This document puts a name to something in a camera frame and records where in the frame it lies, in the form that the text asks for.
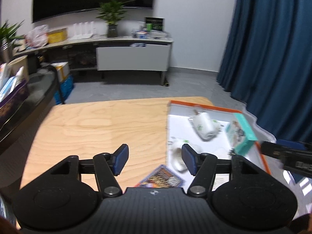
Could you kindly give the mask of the white repellent heater with bottle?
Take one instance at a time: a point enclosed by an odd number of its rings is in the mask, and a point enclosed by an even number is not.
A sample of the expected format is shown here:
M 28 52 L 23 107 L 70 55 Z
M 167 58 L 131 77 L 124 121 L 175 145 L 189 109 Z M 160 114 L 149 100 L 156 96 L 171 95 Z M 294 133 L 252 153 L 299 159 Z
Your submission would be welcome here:
M 222 130 L 222 125 L 219 121 L 212 119 L 208 112 L 199 109 L 193 109 L 192 115 L 189 116 L 188 120 L 202 141 L 210 141 Z

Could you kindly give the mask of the purple ornate storage tin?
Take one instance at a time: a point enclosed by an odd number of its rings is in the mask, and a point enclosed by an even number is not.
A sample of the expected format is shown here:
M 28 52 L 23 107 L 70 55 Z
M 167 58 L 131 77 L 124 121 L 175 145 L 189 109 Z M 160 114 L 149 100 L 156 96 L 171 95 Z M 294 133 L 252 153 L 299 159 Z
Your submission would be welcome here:
M 17 112 L 29 96 L 27 81 L 23 79 L 14 90 L 1 101 L 1 128 Z

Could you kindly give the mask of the red blue playing card box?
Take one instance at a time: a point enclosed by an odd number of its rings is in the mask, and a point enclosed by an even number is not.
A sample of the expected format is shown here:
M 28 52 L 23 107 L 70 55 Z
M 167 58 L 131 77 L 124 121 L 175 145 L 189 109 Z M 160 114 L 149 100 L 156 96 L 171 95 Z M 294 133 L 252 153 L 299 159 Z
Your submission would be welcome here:
M 165 165 L 159 165 L 148 176 L 141 180 L 136 187 L 139 188 L 181 188 L 184 180 L 174 174 Z

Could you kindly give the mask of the white yellow cardboard box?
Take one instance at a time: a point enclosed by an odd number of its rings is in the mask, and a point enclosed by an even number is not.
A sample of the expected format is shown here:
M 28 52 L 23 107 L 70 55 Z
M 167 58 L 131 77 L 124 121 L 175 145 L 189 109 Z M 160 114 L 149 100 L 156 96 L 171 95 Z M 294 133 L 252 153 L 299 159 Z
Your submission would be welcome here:
M 58 72 L 59 82 L 64 82 L 70 74 L 69 63 L 68 62 L 55 62 L 51 63 Z

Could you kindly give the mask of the blue plastic bag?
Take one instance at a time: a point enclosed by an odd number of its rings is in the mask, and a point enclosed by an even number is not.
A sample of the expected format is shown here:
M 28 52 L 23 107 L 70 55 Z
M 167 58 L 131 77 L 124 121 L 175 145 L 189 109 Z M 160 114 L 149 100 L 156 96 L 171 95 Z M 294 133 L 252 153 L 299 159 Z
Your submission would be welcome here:
M 60 84 L 60 89 L 63 100 L 67 100 L 74 89 L 74 78 L 71 74 Z M 54 93 L 54 100 L 56 105 L 62 104 L 58 91 Z

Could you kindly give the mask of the white tv console cabinet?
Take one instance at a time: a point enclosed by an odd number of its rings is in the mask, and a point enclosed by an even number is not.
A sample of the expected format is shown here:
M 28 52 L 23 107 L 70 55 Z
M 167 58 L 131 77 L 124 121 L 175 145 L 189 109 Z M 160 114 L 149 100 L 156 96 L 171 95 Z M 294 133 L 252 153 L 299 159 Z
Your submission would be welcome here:
M 148 37 L 146 39 L 105 36 L 89 39 L 65 40 L 41 48 L 27 48 L 14 57 L 43 56 L 47 62 L 68 61 L 72 72 L 105 71 L 156 71 L 160 85 L 168 86 L 173 39 Z

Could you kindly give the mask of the white wifi router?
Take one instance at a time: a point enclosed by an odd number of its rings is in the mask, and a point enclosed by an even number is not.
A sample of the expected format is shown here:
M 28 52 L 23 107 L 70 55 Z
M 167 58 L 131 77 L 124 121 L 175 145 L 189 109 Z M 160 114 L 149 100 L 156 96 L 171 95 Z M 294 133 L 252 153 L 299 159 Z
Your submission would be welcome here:
M 74 33 L 69 40 L 90 39 L 94 36 L 94 21 L 80 22 L 73 25 Z

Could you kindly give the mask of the yellow box on console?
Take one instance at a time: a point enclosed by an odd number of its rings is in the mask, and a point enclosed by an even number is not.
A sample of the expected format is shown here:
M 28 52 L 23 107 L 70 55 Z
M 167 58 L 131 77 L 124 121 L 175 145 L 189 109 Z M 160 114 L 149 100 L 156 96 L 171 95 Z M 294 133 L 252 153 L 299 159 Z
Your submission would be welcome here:
M 67 28 L 61 28 L 48 32 L 48 44 L 54 44 L 67 40 L 68 31 Z

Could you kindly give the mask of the steel thermos cup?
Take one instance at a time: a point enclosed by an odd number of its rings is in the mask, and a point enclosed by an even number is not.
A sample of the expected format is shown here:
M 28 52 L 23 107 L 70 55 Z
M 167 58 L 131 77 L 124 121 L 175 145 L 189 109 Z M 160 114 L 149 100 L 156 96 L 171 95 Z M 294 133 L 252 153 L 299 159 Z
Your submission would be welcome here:
M 1 46 L 1 60 L 4 63 L 10 63 L 13 59 L 12 43 L 4 43 Z

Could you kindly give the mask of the orange white cardboard box lid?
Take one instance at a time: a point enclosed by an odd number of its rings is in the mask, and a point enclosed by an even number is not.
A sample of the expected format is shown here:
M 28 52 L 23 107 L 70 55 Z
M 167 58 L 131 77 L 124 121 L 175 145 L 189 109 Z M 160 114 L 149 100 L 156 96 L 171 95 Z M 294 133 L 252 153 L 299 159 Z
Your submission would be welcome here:
M 181 159 L 181 146 L 187 143 L 197 153 L 210 153 L 219 159 L 239 154 L 270 172 L 260 143 L 245 116 L 238 110 L 172 100 L 167 122 L 166 165 L 189 178 Z

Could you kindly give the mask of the black green display box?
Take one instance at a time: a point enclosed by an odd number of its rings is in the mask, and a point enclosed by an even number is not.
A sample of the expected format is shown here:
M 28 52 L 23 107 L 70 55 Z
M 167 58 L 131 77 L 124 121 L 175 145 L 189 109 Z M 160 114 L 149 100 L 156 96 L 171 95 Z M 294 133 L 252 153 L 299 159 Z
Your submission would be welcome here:
M 145 17 L 145 28 L 147 31 L 164 31 L 164 19 L 155 17 Z

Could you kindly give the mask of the dark blue curtain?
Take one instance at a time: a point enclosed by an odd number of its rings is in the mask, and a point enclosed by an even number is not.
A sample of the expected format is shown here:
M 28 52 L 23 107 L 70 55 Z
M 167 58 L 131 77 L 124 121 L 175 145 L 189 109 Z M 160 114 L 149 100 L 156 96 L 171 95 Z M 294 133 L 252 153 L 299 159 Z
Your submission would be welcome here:
M 277 139 L 311 141 L 311 0 L 237 0 L 217 82 Z

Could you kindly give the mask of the white mosquito repellent plug heater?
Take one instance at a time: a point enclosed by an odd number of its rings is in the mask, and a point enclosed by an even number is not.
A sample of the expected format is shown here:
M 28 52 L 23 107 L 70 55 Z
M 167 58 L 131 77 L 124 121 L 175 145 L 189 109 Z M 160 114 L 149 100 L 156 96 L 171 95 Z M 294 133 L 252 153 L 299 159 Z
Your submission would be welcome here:
M 183 144 L 188 144 L 198 154 L 202 152 L 202 148 L 199 145 L 193 144 L 189 140 L 171 137 L 168 141 L 169 164 L 179 173 L 184 173 L 187 170 L 181 155 Z

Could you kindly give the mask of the black round glass table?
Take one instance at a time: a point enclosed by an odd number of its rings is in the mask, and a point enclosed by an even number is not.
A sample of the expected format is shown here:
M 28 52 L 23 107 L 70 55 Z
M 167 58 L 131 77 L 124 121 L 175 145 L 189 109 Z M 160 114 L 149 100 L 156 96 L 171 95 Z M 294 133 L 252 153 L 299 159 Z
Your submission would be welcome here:
M 1 153 L 12 146 L 23 133 L 30 130 L 35 121 L 60 90 L 58 72 L 52 65 L 44 66 L 30 76 L 30 95 L 16 113 L 1 128 Z

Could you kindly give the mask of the green bandage box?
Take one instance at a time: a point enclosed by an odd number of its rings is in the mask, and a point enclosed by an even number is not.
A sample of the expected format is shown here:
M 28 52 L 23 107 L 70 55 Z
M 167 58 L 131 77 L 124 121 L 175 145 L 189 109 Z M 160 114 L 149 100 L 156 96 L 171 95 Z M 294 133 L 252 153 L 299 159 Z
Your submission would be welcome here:
M 246 156 L 258 141 L 249 122 L 242 113 L 233 113 L 232 120 L 227 124 L 225 133 L 231 149 L 235 154 Z

